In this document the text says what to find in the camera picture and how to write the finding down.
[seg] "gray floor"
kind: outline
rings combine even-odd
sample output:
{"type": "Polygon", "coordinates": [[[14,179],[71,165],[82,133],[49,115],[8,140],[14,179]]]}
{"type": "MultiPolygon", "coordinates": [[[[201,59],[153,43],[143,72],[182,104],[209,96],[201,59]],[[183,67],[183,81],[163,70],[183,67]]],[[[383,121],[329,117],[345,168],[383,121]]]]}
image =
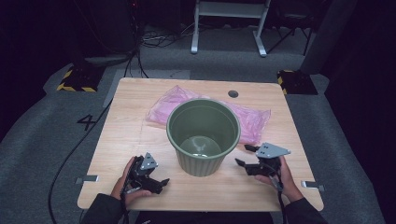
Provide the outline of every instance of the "gray floor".
{"type": "MultiPolygon", "coordinates": [[[[262,40],[272,46],[276,31],[265,30],[262,40]]],[[[276,83],[276,72],[295,70],[304,60],[304,37],[290,36],[266,58],[260,57],[252,29],[206,30],[199,50],[190,54],[191,36],[165,48],[141,49],[143,68],[148,71],[183,71],[190,79],[276,83]]],[[[56,91],[65,67],[43,87],[47,96],[32,106],[12,127],[0,145],[0,223],[51,223],[48,209],[50,184],[66,156],[86,134],[79,119],[103,111],[113,79],[126,63],[108,67],[98,92],[56,91]]],[[[132,70],[139,69],[136,59],[132,70]]],[[[373,186],[361,169],[324,96],[328,80],[312,79],[319,95],[286,95],[291,114],[321,192],[321,214],[330,223],[385,223],[373,186]]],[[[78,223],[77,199],[91,162],[105,116],[71,155],[52,192],[52,208],[58,223],[78,223]]],[[[276,223],[280,214],[273,213],[276,223]]]]}

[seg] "black cable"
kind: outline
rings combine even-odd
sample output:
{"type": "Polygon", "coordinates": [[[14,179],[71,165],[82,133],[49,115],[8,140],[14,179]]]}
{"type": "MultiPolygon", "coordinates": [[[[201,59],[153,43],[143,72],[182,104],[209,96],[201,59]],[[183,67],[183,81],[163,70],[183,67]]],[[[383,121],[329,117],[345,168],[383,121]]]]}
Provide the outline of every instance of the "black cable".
{"type": "Polygon", "coordinates": [[[149,78],[149,76],[146,74],[145,70],[143,69],[143,65],[142,65],[142,62],[140,60],[140,50],[137,51],[136,57],[137,57],[137,63],[138,63],[139,68],[140,68],[140,75],[143,77],[142,74],[144,74],[146,78],[149,78]]]}
{"type": "Polygon", "coordinates": [[[279,186],[275,186],[276,190],[277,190],[277,199],[279,200],[280,210],[282,212],[283,224],[287,224],[288,220],[286,218],[285,204],[283,204],[283,200],[282,200],[283,182],[282,182],[280,170],[276,171],[273,167],[271,167],[265,163],[263,163],[262,165],[265,166],[266,168],[270,169],[272,172],[274,172],[279,180],[279,182],[278,182],[279,186]]]}
{"type": "MultiPolygon", "coordinates": [[[[85,16],[84,12],[82,11],[81,7],[78,5],[78,3],[76,2],[76,0],[73,0],[75,6],[78,9],[79,14],[81,15],[81,17],[84,19],[84,21],[86,22],[86,24],[88,25],[88,27],[90,28],[90,31],[92,33],[92,35],[94,36],[94,38],[98,41],[98,43],[104,48],[107,49],[109,52],[113,52],[113,53],[117,53],[117,54],[124,54],[125,57],[121,58],[121,59],[116,59],[116,60],[110,60],[110,61],[106,61],[106,62],[100,62],[100,63],[93,63],[93,62],[89,62],[91,63],[93,66],[95,67],[107,67],[107,66],[113,66],[116,64],[120,64],[120,63],[124,63],[126,61],[128,61],[131,57],[134,57],[134,51],[136,51],[137,48],[137,44],[136,46],[134,46],[130,51],[116,51],[114,49],[109,48],[108,46],[106,46],[103,41],[99,38],[99,36],[96,34],[96,32],[92,29],[92,26],[90,25],[90,23],[88,22],[87,17],[85,16]]],[[[136,26],[136,22],[135,20],[133,20],[132,24],[134,26],[136,26]]],[[[136,38],[137,34],[136,34],[136,28],[134,29],[134,39],[136,40],[136,42],[138,42],[138,39],[136,38]]]]}
{"type": "Polygon", "coordinates": [[[128,216],[129,212],[126,209],[125,194],[126,194],[126,188],[128,187],[128,184],[129,184],[128,178],[129,178],[130,173],[131,173],[131,168],[128,170],[128,174],[126,175],[125,182],[124,182],[122,190],[120,192],[120,197],[121,197],[120,203],[121,203],[121,210],[123,213],[123,221],[122,221],[123,224],[129,224],[129,216],[128,216]]]}
{"type": "Polygon", "coordinates": [[[134,75],[132,75],[132,66],[129,66],[129,75],[131,75],[131,77],[134,77],[134,75]]]}
{"type": "Polygon", "coordinates": [[[193,32],[190,34],[186,34],[186,35],[184,35],[183,33],[192,29],[193,25],[194,25],[194,22],[192,24],[190,24],[189,26],[187,26],[186,28],[184,28],[184,30],[181,31],[180,35],[176,35],[173,32],[171,32],[173,34],[158,35],[157,31],[147,31],[143,34],[142,45],[147,48],[165,48],[169,45],[174,44],[176,41],[183,39],[184,37],[186,37],[188,35],[192,35],[193,32]],[[153,41],[153,40],[158,40],[158,43],[156,43],[156,44],[149,43],[149,41],[153,41]],[[170,43],[162,45],[165,41],[170,41],[170,43]]]}
{"type": "MultiPolygon", "coordinates": [[[[124,72],[124,77],[126,77],[126,72],[128,71],[128,66],[131,64],[132,61],[131,57],[128,61],[128,63],[126,64],[125,67],[125,72],[124,72]]],[[[62,169],[64,168],[64,165],[67,163],[67,161],[69,160],[69,158],[73,155],[73,153],[76,151],[76,149],[79,147],[79,145],[85,140],[85,138],[88,136],[88,134],[92,131],[92,129],[96,126],[96,124],[99,122],[99,120],[102,118],[102,116],[105,114],[105,112],[110,108],[111,103],[113,102],[113,99],[111,99],[111,101],[108,103],[108,105],[106,106],[106,108],[104,110],[102,110],[101,114],[99,115],[99,118],[97,119],[97,121],[91,126],[91,128],[82,136],[82,138],[78,141],[78,143],[73,147],[73,149],[69,152],[69,154],[66,156],[66,158],[64,159],[64,161],[62,162],[60,168],[58,169],[58,171],[56,172],[55,177],[52,180],[52,183],[49,187],[49,195],[48,195],[48,200],[47,200],[47,205],[49,208],[49,215],[50,218],[52,220],[53,224],[56,224],[56,219],[55,216],[53,215],[53,211],[52,211],[52,204],[51,204],[51,197],[52,197],[52,191],[53,191],[53,187],[55,186],[55,182],[60,174],[60,172],[62,171],[62,169]]],[[[81,212],[80,215],[80,222],[81,222],[81,217],[83,214],[84,210],[81,212]]]]}
{"type": "Polygon", "coordinates": [[[83,215],[84,215],[84,209],[82,209],[81,214],[79,215],[79,220],[78,220],[79,224],[81,224],[81,222],[82,222],[83,215]]]}

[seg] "plastic bag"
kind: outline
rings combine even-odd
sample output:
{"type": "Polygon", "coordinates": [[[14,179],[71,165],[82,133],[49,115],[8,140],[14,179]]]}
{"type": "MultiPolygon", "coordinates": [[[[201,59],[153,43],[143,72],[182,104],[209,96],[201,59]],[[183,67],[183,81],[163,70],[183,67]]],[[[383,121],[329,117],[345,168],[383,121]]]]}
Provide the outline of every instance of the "plastic bag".
{"type": "MultiPolygon", "coordinates": [[[[146,119],[148,121],[166,125],[168,117],[178,105],[189,101],[190,99],[197,98],[210,99],[208,96],[175,86],[157,101],[157,103],[148,112],[146,119]]],[[[239,119],[239,124],[241,126],[239,143],[250,145],[260,143],[262,139],[262,131],[271,117],[271,110],[262,111],[246,108],[229,102],[219,102],[227,105],[239,119]]]]}

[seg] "person's hand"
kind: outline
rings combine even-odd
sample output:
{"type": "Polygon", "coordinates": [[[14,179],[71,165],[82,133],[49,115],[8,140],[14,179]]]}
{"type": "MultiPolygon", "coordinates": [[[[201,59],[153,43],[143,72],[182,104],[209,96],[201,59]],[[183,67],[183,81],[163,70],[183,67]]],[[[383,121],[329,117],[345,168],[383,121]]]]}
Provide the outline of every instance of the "person's hand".
{"type": "MultiPolygon", "coordinates": [[[[128,175],[129,168],[131,168],[132,163],[134,162],[134,157],[132,157],[129,162],[126,164],[125,169],[123,171],[122,177],[119,178],[117,181],[116,185],[114,186],[113,190],[111,191],[110,196],[121,200],[120,193],[122,191],[123,185],[125,183],[125,179],[128,175]]],[[[144,196],[149,196],[151,195],[151,192],[149,190],[144,190],[140,189],[137,190],[133,193],[130,194],[125,194],[125,206],[128,207],[128,205],[135,199],[144,197],[144,196]]]]}
{"type": "MultiPolygon", "coordinates": [[[[293,177],[291,176],[291,171],[289,166],[286,164],[286,160],[284,156],[280,156],[280,173],[281,173],[281,180],[283,183],[283,191],[282,193],[288,197],[289,201],[295,202],[300,200],[304,197],[304,195],[300,192],[297,186],[294,184],[293,177]]],[[[264,184],[268,184],[274,186],[271,179],[264,175],[255,175],[255,179],[261,181],[264,184]]]]}

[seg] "black sleeve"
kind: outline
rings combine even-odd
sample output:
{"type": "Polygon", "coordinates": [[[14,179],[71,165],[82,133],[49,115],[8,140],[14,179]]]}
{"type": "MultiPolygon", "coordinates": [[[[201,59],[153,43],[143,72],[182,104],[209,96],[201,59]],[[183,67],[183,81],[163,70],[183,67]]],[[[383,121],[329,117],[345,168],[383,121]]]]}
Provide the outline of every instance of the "black sleeve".
{"type": "Polygon", "coordinates": [[[109,195],[98,194],[84,218],[83,224],[117,224],[122,216],[120,200],[109,195]]]}
{"type": "Polygon", "coordinates": [[[288,204],[285,211],[289,224],[328,223],[306,198],[288,204]]]}

